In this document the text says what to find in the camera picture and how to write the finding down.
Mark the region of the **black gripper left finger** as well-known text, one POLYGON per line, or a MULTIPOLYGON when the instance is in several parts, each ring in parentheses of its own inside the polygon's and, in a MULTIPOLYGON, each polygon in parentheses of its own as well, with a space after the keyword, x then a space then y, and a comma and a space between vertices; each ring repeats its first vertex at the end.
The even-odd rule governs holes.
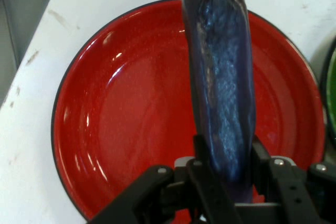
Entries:
POLYGON ((242 223, 219 179, 211 170, 201 135, 193 138, 195 157, 182 167, 148 168, 90 223, 170 223, 186 209, 192 223, 242 223))

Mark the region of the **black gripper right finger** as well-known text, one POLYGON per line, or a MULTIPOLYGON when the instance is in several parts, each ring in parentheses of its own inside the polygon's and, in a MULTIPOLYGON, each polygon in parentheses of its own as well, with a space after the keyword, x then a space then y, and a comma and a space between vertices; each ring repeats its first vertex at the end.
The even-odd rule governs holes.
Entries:
POLYGON ((335 223, 335 165, 307 170, 292 159, 270 156, 258 137, 251 146, 251 181, 266 202, 277 203, 286 223, 335 223))

